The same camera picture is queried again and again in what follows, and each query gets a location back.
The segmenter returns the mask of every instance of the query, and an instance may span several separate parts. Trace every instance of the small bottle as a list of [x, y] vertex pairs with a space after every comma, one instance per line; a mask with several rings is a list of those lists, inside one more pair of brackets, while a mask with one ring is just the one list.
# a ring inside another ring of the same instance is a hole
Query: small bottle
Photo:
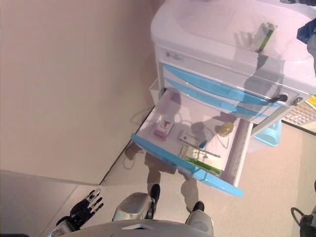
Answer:
[[221, 129], [218, 131], [218, 135], [221, 137], [227, 137], [234, 129], [234, 124], [232, 122], [226, 122], [222, 125]]

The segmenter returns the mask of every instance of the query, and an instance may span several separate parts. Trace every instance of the white cart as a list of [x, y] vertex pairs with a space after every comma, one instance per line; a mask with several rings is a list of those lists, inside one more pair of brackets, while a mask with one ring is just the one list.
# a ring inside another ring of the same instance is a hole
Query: white cart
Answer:
[[[132, 140], [195, 179], [242, 196], [238, 182], [250, 136], [316, 94], [313, 58], [296, 39], [315, 17], [312, 7], [278, 0], [167, 1], [151, 25], [156, 106]], [[264, 22], [277, 29], [259, 54], [251, 45]], [[154, 135], [161, 119], [175, 122], [165, 140]], [[228, 121], [233, 132], [219, 137], [216, 127]], [[201, 126], [213, 134], [205, 149], [222, 159], [217, 177], [179, 157], [179, 133]]]

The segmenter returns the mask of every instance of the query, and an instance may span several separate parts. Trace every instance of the black shoe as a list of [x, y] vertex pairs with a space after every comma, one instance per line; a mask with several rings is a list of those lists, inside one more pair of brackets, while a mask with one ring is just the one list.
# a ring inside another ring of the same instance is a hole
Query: black shoe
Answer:
[[194, 205], [192, 211], [196, 211], [196, 210], [204, 211], [204, 203], [201, 202], [201, 201], [198, 201], [198, 202]]

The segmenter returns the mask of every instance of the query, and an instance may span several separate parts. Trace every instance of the green packet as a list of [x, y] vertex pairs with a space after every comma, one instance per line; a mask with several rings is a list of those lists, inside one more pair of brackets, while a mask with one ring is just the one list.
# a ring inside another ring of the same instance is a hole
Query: green packet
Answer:
[[221, 174], [221, 159], [216, 155], [185, 145], [182, 147], [179, 156], [216, 176]]

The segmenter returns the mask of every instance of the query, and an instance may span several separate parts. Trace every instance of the open drawer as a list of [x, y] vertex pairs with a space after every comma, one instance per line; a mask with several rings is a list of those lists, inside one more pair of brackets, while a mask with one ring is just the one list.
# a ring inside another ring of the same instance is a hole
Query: open drawer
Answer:
[[[166, 139], [154, 134], [162, 119], [174, 122]], [[220, 137], [218, 128], [226, 122], [232, 122], [234, 129], [227, 137]], [[194, 133], [195, 130], [201, 131], [201, 128], [209, 131], [208, 136], [211, 134], [204, 149], [221, 157], [222, 171], [219, 176], [179, 157], [185, 145], [178, 138], [179, 134], [188, 130]], [[229, 194], [242, 196], [243, 191], [238, 188], [238, 182], [251, 129], [252, 123], [246, 120], [199, 103], [182, 92], [167, 90], [131, 139], [153, 156], [193, 178]]]

